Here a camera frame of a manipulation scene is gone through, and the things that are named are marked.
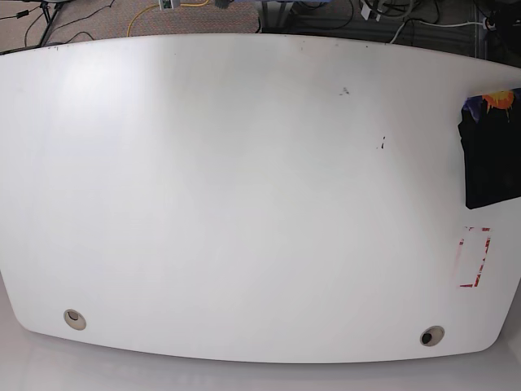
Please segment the red tape rectangle marking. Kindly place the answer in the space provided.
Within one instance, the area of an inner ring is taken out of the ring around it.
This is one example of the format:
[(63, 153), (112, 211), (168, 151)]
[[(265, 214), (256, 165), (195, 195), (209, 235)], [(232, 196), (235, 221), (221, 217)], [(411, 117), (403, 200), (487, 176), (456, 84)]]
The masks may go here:
[(454, 277), (458, 288), (476, 288), (483, 273), (492, 229), (465, 226), (458, 244)]

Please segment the black graphic t-shirt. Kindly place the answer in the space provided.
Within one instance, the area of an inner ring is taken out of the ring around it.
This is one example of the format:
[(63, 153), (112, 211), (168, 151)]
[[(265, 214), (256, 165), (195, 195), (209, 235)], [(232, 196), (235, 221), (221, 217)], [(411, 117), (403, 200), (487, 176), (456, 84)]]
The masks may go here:
[(470, 97), (458, 124), (469, 209), (520, 197), (520, 89)]

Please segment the black tripod stand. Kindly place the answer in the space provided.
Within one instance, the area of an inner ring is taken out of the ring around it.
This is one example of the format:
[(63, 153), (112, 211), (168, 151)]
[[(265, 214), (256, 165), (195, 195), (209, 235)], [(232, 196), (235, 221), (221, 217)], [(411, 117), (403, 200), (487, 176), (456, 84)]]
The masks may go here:
[(39, 39), (37, 47), (43, 47), (47, 43), (55, 19), (62, 10), (64, 3), (65, 1), (40, 1), (40, 8), (42, 9), (46, 27)]

